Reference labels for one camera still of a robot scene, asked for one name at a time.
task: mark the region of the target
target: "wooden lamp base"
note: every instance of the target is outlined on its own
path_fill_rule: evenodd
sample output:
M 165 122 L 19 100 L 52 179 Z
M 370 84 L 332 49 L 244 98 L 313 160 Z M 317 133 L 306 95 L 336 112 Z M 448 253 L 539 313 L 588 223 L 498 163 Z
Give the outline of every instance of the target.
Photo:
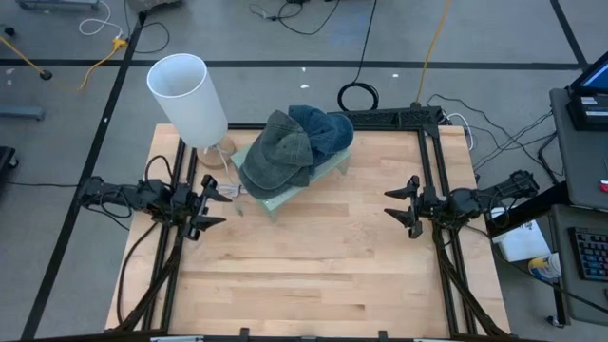
M 225 136 L 219 143 L 219 149 L 222 151 L 222 156 L 227 164 L 230 164 L 230 157 L 237 152 L 235 143 L 230 137 Z M 197 157 L 199 162 L 210 169 L 220 169 L 224 167 L 224 163 L 219 155 L 217 148 L 208 148 L 205 153 L 204 148 L 197 148 Z

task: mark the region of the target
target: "lamp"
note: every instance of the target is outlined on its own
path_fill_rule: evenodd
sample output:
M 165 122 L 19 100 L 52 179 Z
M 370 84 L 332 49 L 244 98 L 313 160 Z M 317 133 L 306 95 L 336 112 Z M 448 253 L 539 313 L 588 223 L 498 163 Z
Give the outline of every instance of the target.
M 183 141 L 197 148 L 202 164 L 219 168 L 230 161 L 235 144 L 226 137 L 228 121 L 201 58 L 187 53 L 167 56 L 152 66 L 147 84 Z

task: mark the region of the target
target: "keyboard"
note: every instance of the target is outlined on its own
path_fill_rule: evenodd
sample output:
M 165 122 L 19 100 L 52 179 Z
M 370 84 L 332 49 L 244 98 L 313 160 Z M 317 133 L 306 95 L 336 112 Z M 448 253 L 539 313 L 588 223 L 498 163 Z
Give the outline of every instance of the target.
M 608 281 L 608 230 L 568 228 L 579 276 Z
M 355 128 L 409 128 L 422 124 L 437 124 L 442 118 L 440 106 L 354 110 L 328 114 L 342 114 L 346 116 L 351 120 Z

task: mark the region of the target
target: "hat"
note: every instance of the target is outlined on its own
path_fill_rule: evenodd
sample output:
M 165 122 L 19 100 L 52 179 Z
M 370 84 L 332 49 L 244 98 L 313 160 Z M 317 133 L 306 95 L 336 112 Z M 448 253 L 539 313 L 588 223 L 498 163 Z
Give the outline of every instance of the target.
M 328 115 L 309 105 L 290 105 L 289 116 L 308 134 L 314 167 L 352 143 L 354 129 L 351 120 L 342 114 Z
M 276 110 L 249 148 L 238 174 L 247 191 L 270 199 L 289 187 L 308 186 L 313 164 L 308 135 L 294 119 Z

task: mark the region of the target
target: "wooden table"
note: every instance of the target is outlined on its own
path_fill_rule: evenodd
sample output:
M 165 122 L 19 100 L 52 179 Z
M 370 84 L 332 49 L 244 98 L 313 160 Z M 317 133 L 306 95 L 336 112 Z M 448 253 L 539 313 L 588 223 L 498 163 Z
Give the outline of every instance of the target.
M 463 129 L 442 126 L 440 132 L 450 187 L 475 187 Z M 237 148 L 258 134 L 229 131 Z M 162 154 L 173 162 L 178 140 L 172 125 L 159 124 L 150 157 Z M 431 140 L 427 145 L 438 183 Z M 251 335 L 264 336 L 374 337 L 386 330 L 390 337 L 448 337 L 429 222 L 419 238 L 409 239 L 404 227 L 383 212 L 409 205 L 385 197 L 385 191 L 405 186 L 412 175 L 424 183 L 416 133 L 357 131 L 351 152 L 347 176 L 333 170 L 281 207 L 277 223 L 251 197 L 237 199 L 244 217 L 232 203 L 211 202 L 210 215 L 228 220 L 198 242 L 185 241 L 169 333 L 236 335 L 248 327 Z M 187 154 L 185 158 L 183 180 Z M 233 167 L 231 172 L 237 180 Z M 224 170 L 199 164 L 196 191 L 205 173 L 228 183 Z M 169 182 L 161 162 L 151 168 L 150 178 Z M 150 224 L 149 216 L 135 216 L 125 251 Z M 471 225 L 485 229 L 480 218 Z M 123 315 L 149 284 L 159 232 L 157 228 L 129 261 Z M 460 237 L 471 292 L 509 331 L 487 239 L 467 229 Z M 462 302 L 452 289 L 460 331 L 465 332 Z M 163 299 L 161 291 L 153 327 L 159 326 Z M 118 323 L 115 305 L 116 294 L 108 328 Z

